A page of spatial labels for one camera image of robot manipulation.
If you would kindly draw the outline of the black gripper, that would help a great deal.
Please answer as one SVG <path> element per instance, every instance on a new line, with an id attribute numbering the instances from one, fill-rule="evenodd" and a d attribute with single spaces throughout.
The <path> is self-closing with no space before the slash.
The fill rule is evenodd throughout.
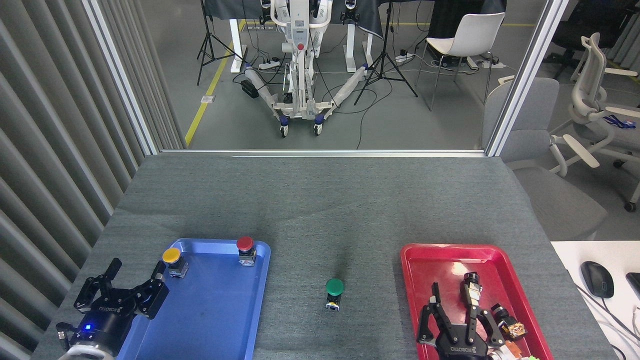
<path id="1" fill-rule="evenodd" d="M 441 304 L 439 283 L 432 283 L 432 296 L 429 303 L 422 307 L 418 322 L 418 343 L 435 344 L 434 335 L 429 329 L 429 316 L 433 315 L 439 329 L 436 338 L 436 350 L 440 360 L 487 360 L 488 346 L 501 347 L 505 344 L 493 314 L 479 306 L 467 309 L 467 326 L 451 324 Z M 477 333 L 478 316 L 487 343 Z"/>
<path id="2" fill-rule="evenodd" d="M 135 312 L 154 319 L 162 307 L 169 288 L 163 280 L 165 263 L 156 264 L 151 277 L 132 290 L 133 299 L 96 299 L 96 292 L 109 296 L 112 280 L 122 266 L 120 259 L 112 259 L 106 271 L 86 278 L 74 302 L 74 308 L 84 314 L 78 330 L 70 338 L 70 345 L 98 346 L 112 356 L 119 352 L 130 331 Z"/>

